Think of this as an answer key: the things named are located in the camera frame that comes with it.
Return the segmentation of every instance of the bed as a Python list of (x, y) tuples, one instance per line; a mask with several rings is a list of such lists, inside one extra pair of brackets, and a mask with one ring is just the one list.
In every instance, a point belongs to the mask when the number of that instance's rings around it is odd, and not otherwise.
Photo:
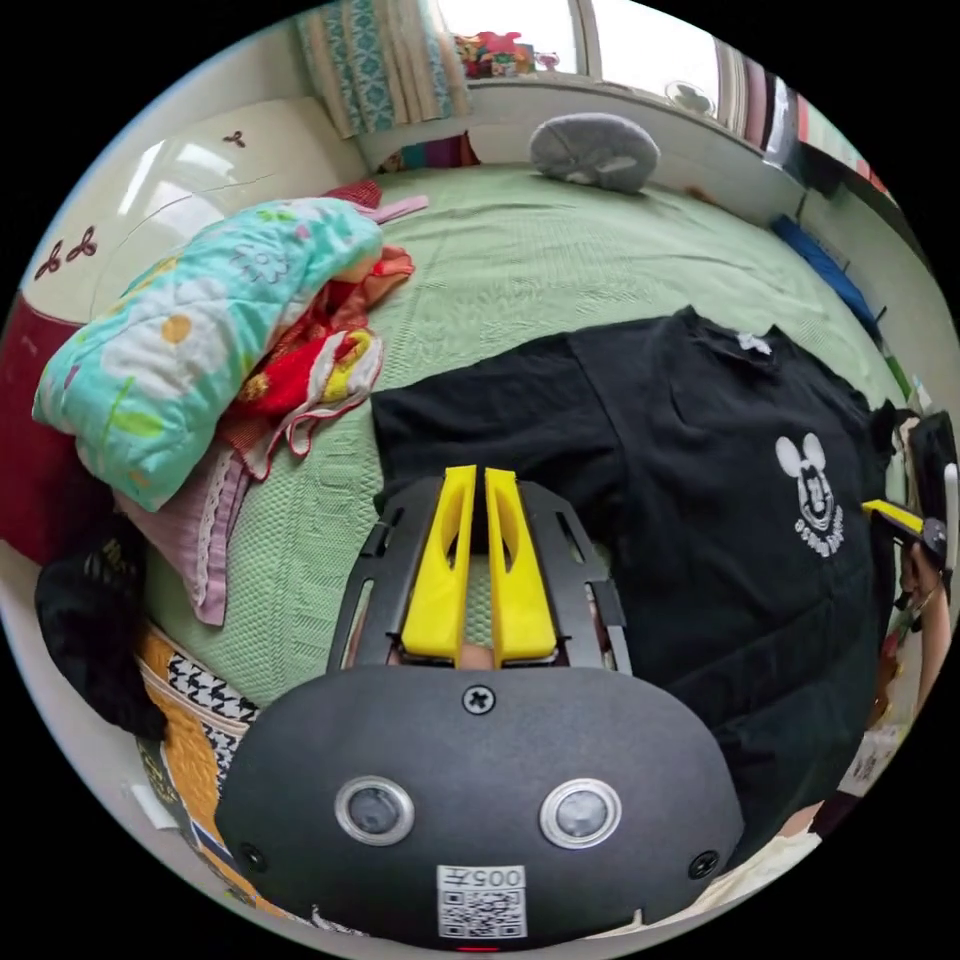
[[(379, 183), (384, 204), (418, 194), (430, 203), (384, 227), (416, 273), (371, 314), (385, 348), (378, 389), (536, 336), (692, 304), (738, 331), (763, 334), (776, 323), (871, 406), (902, 403), (884, 358), (827, 284), (772, 233), (708, 203), (656, 188), (627, 198), (519, 165), (390, 174)], [(239, 896), (266, 909), (216, 835), (219, 781), (257, 708), (324, 671), (380, 483), (369, 405), (319, 433), (303, 462), (279, 455), (237, 521), (221, 629), (196, 619), (179, 576), (151, 555), (147, 605), (158, 629), (142, 665), (148, 688), (179, 719), (163, 751), (141, 746), (147, 771), (192, 845)], [(902, 493), (895, 458), (888, 494)], [(476, 642), (490, 635), (487, 587), (478, 563), (467, 616)]]

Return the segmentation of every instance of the red cloth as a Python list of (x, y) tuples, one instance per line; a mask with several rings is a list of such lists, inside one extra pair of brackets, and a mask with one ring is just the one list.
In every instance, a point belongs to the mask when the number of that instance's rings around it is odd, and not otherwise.
[(337, 200), (346, 200), (349, 203), (359, 203), (361, 207), (376, 210), (383, 200), (383, 191), (372, 180), (358, 180), (348, 183), (345, 187), (336, 187), (328, 190), (325, 197), (334, 197)]
[(18, 293), (0, 339), (0, 540), (41, 566), (113, 511), (110, 488), (84, 469), (73, 437), (31, 416), (43, 368), (76, 331)]
[[(333, 362), (341, 373), (349, 372), (371, 346), (366, 333), (367, 311), (412, 273), (410, 255), (400, 247), (386, 246), (362, 283), (331, 280), (247, 377), (237, 399), (221, 418), (217, 436), (237, 451), (256, 479), (266, 478), (269, 458), (291, 414), (300, 411), (300, 419), (311, 421), (309, 437), (318, 423), (341, 416), (363, 401), (365, 394), (358, 395), (353, 403), (347, 396), (332, 397), (323, 391), (318, 394), (317, 384), (311, 383), (314, 365), (330, 338), (345, 332)], [(305, 405), (314, 406), (315, 412), (308, 412)], [(288, 441), (293, 449), (292, 434)]]

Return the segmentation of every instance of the white print on shirt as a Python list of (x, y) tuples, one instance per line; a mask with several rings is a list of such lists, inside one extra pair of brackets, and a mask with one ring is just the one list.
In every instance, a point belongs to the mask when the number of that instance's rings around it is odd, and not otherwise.
[(761, 340), (759, 337), (755, 337), (752, 333), (738, 333), (737, 340), (740, 343), (741, 350), (756, 350), (758, 353), (762, 353), (765, 357), (769, 357), (773, 350), (770, 348), (770, 344), (766, 340)]
[(843, 543), (843, 509), (834, 502), (833, 491), (823, 472), (827, 458), (817, 437), (803, 438), (803, 455), (791, 440), (777, 441), (777, 460), (783, 472), (797, 481), (800, 519), (794, 530), (800, 539), (821, 557), (829, 557)]

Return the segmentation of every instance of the gray pillow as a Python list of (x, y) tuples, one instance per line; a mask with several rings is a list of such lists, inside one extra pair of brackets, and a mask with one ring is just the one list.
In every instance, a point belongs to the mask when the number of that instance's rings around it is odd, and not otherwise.
[(620, 193), (642, 190), (659, 159), (643, 127), (610, 113), (554, 117), (530, 138), (530, 162), (544, 176)]

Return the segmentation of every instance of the qr code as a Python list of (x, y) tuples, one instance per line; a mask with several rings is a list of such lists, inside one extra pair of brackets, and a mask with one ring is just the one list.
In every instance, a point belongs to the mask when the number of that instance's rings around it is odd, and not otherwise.
[(527, 935), (523, 890), (441, 890), (440, 935), (509, 939)]
[(527, 935), (523, 867), (440, 867), (437, 913), (440, 936), (509, 940)]

